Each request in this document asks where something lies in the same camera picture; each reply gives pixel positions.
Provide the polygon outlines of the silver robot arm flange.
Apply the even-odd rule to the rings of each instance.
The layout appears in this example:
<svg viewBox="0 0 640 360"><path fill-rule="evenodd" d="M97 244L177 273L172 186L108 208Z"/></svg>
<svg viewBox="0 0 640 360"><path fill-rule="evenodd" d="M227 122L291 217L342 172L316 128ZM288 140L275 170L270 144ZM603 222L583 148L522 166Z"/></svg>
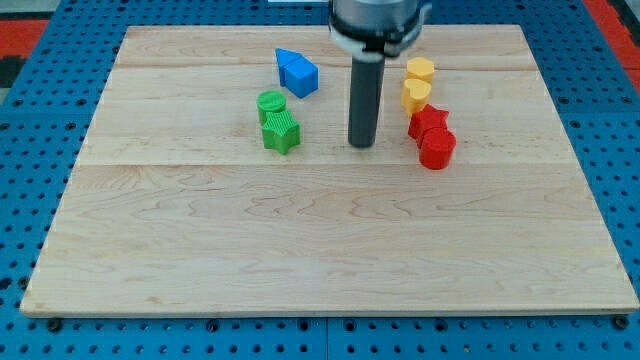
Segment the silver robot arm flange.
<svg viewBox="0 0 640 360"><path fill-rule="evenodd" d="M331 0L328 7L331 39L363 62L397 58L432 12L423 0Z"/></svg>

